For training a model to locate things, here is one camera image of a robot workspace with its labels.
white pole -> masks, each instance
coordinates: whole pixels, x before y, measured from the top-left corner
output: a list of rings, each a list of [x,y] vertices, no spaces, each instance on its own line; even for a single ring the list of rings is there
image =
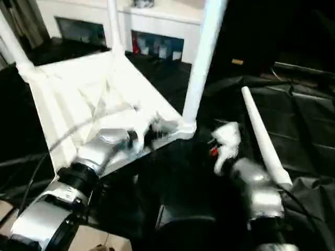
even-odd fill
[[[188,82],[183,111],[183,118],[188,123],[194,123],[197,117],[211,58],[213,57],[226,7],[227,0],[206,1],[201,38]]]
[[[12,54],[16,64],[28,63],[31,64],[27,58],[20,43],[17,41],[12,29],[10,28],[4,14],[0,10],[0,36],[4,40],[9,52]]]
[[[291,188],[291,178],[278,158],[248,87],[242,88],[242,95],[267,171],[277,184],[282,185],[286,189]]]
[[[108,5],[109,23],[111,28],[111,36],[113,40],[112,51],[121,52],[122,54],[124,54],[125,50],[121,42],[116,0],[107,0],[107,5]]]

black tarp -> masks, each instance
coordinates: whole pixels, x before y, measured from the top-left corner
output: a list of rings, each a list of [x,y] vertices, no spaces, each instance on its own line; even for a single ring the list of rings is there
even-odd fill
[[[40,65],[97,50],[76,42],[52,40],[30,58]],[[182,112],[190,66],[127,56]],[[88,224],[130,238],[139,249],[149,245],[155,250],[248,250],[250,237],[237,196],[225,178],[214,176],[206,144],[213,129],[237,121],[242,134],[240,156],[262,163],[240,92],[243,85],[251,87],[277,153],[294,181],[292,193],[313,215],[322,241],[296,203],[285,197],[287,224],[292,227],[290,237],[301,250],[335,250],[335,110],[331,92],[247,76],[206,87],[193,139],[173,142],[104,177],[94,193]],[[7,199],[17,206],[22,196],[17,187],[28,182],[38,154],[47,147],[29,86],[14,66],[0,72],[0,89],[1,184],[19,173],[0,193],[15,193]],[[6,163],[27,155],[35,159],[27,164]],[[48,161],[37,181],[51,176]]]

white plastic stool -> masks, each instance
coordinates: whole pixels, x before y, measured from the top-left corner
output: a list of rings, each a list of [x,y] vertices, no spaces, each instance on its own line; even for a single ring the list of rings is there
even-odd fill
[[[202,36],[192,68],[183,117],[125,57],[120,41],[115,0],[107,0],[113,47],[111,51],[35,67],[0,12],[0,35],[30,85],[48,147],[70,128],[102,112],[108,116],[92,122],[64,140],[52,153],[55,172],[68,166],[79,147],[101,128],[145,130],[155,116],[175,121],[176,130],[153,143],[154,149],[176,139],[190,139],[227,0],[206,2]],[[150,152],[120,152],[104,175]]]

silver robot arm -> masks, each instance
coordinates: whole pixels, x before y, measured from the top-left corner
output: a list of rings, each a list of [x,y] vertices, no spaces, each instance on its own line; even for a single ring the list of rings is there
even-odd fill
[[[18,217],[11,230],[10,250],[67,250],[106,165],[136,139],[133,131],[101,129]]]
[[[282,198],[262,166],[242,158],[233,165],[230,179],[242,194],[255,250],[298,251],[285,238]]]

